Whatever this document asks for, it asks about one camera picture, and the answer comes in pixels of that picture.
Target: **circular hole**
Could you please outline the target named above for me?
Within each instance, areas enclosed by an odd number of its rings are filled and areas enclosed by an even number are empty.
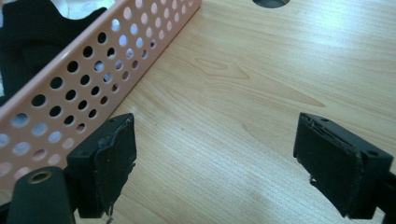
[[[155,26],[156,26],[157,28],[160,28],[160,26],[161,26],[161,18],[157,18],[157,19],[155,20]]]
[[[60,132],[53,132],[49,135],[49,141],[51,143],[56,143],[61,140],[62,134]]]
[[[142,52],[142,58],[146,59],[148,57],[148,52],[144,49]]]
[[[114,20],[111,22],[111,30],[114,31],[114,32],[116,32],[116,31],[118,31],[119,29],[120,29],[120,22],[119,22],[119,20],[114,19]]]
[[[126,79],[128,79],[128,77],[129,77],[129,73],[128,72],[124,72],[122,74],[122,80],[126,80]]]
[[[38,123],[32,130],[32,134],[39,136],[47,131],[47,125],[45,123]]]
[[[174,0],[172,3],[172,9],[175,10],[177,8],[177,1]]]
[[[28,167],[23,167],[23,168],[19,169],[19,170],[15,173],[14,178],[15,178],[15,179],[19,179],[19,178],[23,177],[24,175],[29,174],[29,172],[30,172],[30,168],[28,168]]]
[[[14,148],[12,148],[12,153],[16,156],[22,156],[26,154],[30,149],[30,144],[27,142],[18,143]]]
[[[99,87],[95,86],[92,88],[91,95],[97,95],[99,93]]]
[[[132,49],[127,49],[126,50],[126,57],[128,59],[131,59],[132,57],[134,57],[134,51]]]
[[[165,11],[163,12],[163,16],[168,19],[169,18],[169,8],[166,8]]]
[[[142,21],[143,24],[146,25],[146,24],[148,23],[148,21],[149,21],[148,14],[147,14],[146,12],[144,12],[144,13],[142,14],[142,17],[140,18],[140,20]]]
[[[29,179],[27,180],[27,182],[29,184],[39,184],[39,183],[42,183],[42,182],[50,179],[51,176],[52,176],[51,172],[41,171],[34,175],[29,176]]]
[[[35,153],[33,153],[32,159],[34,161],[42,161],[44,158],[47,156],[47,150],[44,148],[41,148],[37,150]]]
[[[116,67],[117,70],[120,70],[120,69],[122,68],[122,61],[121,61],[121,60],[118,60],[118,61],[116,62],[116,64],[115,64],[115,67]]]
[[[152,49],[155,49],[155,46],[156,46],[155,40],[151,40],[151,43],[149,43],[149,46],[150,46]]]
[[[113,48],[110,48],[108,51],[107,51],[107,57],[109,58],[109,59],[112,59],[112,58],[114,58],[116,56],[116,51],[113,49]]]
[[[74,98],[76,98],[76,95],[77,95],[76,91],[75,90],[71,90],[71,91],[67,92],[65,98],[66,98],[66,100],[71,101]]]
[[[105,74],[105,77],[103,78],[103,81],[104,82],[110,82],[112,78],[113,78],[113,76],[111,75],[111,73],[107,73],[107,74]]]
[[[27,124],[28,120],[29,120],[29,118],[27,117],[26,114],[20,113],[20,114],[17,114],[16,116],[14,116],[14,118],[12,118],[11,124],[14,127],[20,128],[22,126],[25,126]]]
[[[70,115],[70,116],[68,116],[67,118],[64,119],[64,124],[65,125],[70,125],[70,124],[73,123],[73,121],[74,121],[74,116]]]
[[[77,130],[79,133],[84,132],[84,130],[85,130],[85,123],[80,123],[80,124],[77,126],[76,130]]]
[[[143,47],[143,39],[142,39],[142,37],[137,38],[137,40],[136,40],[136,46],[137,46],[138,48],[142,48],[142,47]]]
[[[64,83],[64,81],[62,80],[61,77],[55,77],[52,79],[52,81],[50,82],[50,87],[57,90],[59,88],[61,88],[62,84]]]
[[[100,104],[101,105],[105,105],[106,103],[107,103],[107,97],[106,96],[104,96],[104,97],[102,97],[102,99],[100,100]]]
[[[79,81],[79,83],[81,83],[81,85],[85,86],[90,82],[90,76],[88,75],[84,75],[82,76],[81,80]]]
[[[124,9],[124,18],[125,20],[130,20],[132,18],[132,10],[129,7]]]
[[[277,8],[285,6],[290,0],[253,0],[259,7]]]
[[[132,63],[132,68],[133,69],[136,69],[137,68],[137,66],[138,66],[138,62],[137,61],[134,61],[133,63]]]
[[[67,71],[69,73],[75,73],[78,70],[78,63],[76,61],[72,61],[67,65]]]
[[[127,42],[128,42],[128,39],[126,38],[126,35],[120,36],[120,39],[119,39],[120,46],[125,47]]]
[[[168,31],[172,30],[172,22],[169,21],[168,24],[166,25],[166,28],[168,29]]]
[[[44,103],[46,103],[46,96],[43,94],[38,94],[32,100],[33,106],[42,106]]]
[[[95,63],[94,69],[96,72],[102,72],[104,68],[105,68],[105,65],[102,63],[102,61],[97,61]]]
[[[112,91],[117,91],[119,89],[119,84],[115,83],[111,88]]]
[[[376,151],[368,151],[367,153],[369,153],[370,155],[372,155],[372,156],[378,156],[378,152],[376,152]]]
[[[107,35],[105,33],[100,33],[98,36],[98,43],[99,44],[104,44],[107,40]]]
[[[147,36],[147,37],[151,37],[151,36],[152,36],[151,27],[149,27],[149,28],[146,30],[146,36]]]
[[[51,157],[49,157],[48,163],[49,165],[56,165],[61,161],[61,158],[62,157],[59,154],[52,155]]]
[[[81,102],[78,104],[78,109],[79,109],[79,110],[83,110],[83,109],[85,109],[85,108],[87,107],[87,105],[88,105],[88,102],[87,102],[87,101],[81,101]]]
[[[158,34],[158,37],[162,40],[165,37],[165,33],[163,32],[163,30],[160,31],[160,33]]]
[[[180,20],[180,16],[178,15],[178,12],[175,14],[175,22],[178,22]]]
[[[54,118],[54,117],[57,117],[58,115],[60,115],[61,112],[62,112],[61,107],[58,106],[58,105],[56,105],[55,107],[53,107],[53,108],[50,110],[49,115],[50,115],[51,117]]]
[[[0,177],[7,175],[12,169],[12,164],[9,162],[0,163]]]
[[[85,49],[82,51],[82,55],[86,58],[89,58],[93,55],[93,48],[91,46],[85,47]]]
[[[68,149],[74,145],[75,141],[73,138],[67,138],[66,141],[62,144],[64,149]]]
[[[143,0],[135,0],[134,3],[136,4],[137,8],[142,8],[143,6]]]
[[[131,26],[131,34],[132,35],[137,35],[137,32],[139,31],[139,29],[137,28],[136,24],[132,24]]]
[[[5,147],[9,142],[9,137],[5,133],[0,133],[0,147]]]
[[[157,4],[156,4],[156,3],[153,3],[153,4],[151,5],[151,13],[152,13],[152,14],[157,14],[157,12],[158,12]]]
[[[91,112],[90,112],[90,114],[88,115],[88,117],[89,117],[90,119],[92,119],[92,118],[94,118],[95,116],[96,116],[96,110],[93,109],[93,110],[91,110]]]

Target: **pink perforated panel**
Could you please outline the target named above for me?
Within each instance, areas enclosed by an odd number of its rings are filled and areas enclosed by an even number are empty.
[[[0,189],[65,157],[121,103],[201,0],[120,0],[0,109]]]

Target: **light wood tabletop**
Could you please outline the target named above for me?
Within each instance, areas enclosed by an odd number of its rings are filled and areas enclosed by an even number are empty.
[[[203,0],[114,114],[134,113],[137,143],[114,223],[381,223],[342,218],[292,151],[307,112],[396,156],[395,12]]]

